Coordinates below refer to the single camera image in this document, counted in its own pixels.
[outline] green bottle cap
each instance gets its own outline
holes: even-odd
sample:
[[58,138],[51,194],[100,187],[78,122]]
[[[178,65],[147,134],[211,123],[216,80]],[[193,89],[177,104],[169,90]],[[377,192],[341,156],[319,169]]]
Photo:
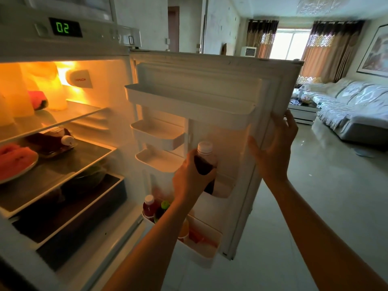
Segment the green bottle cap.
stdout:
[[169,207],[170,207],[170,203],[168,201],[163,201],[162,202],[162,208],[164,210],[167,210],[167,208],[169,208]]

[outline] window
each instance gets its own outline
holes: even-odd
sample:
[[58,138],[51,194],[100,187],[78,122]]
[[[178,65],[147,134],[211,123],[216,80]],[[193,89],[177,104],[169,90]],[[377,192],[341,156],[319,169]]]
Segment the window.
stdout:
[[309,35],[310,29],[278,29],[269,58],[302,59]]

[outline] doorway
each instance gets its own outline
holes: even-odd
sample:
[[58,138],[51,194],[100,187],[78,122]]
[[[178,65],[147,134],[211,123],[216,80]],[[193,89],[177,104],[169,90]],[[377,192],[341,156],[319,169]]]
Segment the doorway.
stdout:
[[179,52],[179,6],[168,7],[168,38],[171,52]]

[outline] plate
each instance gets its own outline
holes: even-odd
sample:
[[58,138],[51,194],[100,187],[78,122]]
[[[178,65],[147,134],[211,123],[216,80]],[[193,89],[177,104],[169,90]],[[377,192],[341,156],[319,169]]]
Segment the plate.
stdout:
[[24,175],[27,171],[30,171],[36,165],[36,163],[38,162],[38,159],[39,159],[39,156],[36,153],[36,160],[30,166],[26,167],[23,171],[21,171],[17,175],[14,175],[14,176],[7,178],[7,179],[4,179],[4,180],[0,180],[0,185],[7,183],[8,181],[12,181],[12,180]]

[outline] white bottle cap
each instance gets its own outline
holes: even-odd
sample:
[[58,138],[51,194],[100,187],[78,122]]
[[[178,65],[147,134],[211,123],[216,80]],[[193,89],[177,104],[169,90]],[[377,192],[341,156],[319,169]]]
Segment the white bottle cap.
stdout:
[[201,154],[210,154],[213,152],[213,143],[209,141],[199,142],[197,150]]
[[147,204],[147,205],[151,205],[153,204],[155,201],[154,197],[152,195],[147,195],[145,198],[144,198],[144,203]]
[[72,136],[66,135],[61,138],[61,143],[65,146],[72,146],[75,143],[75,139]]

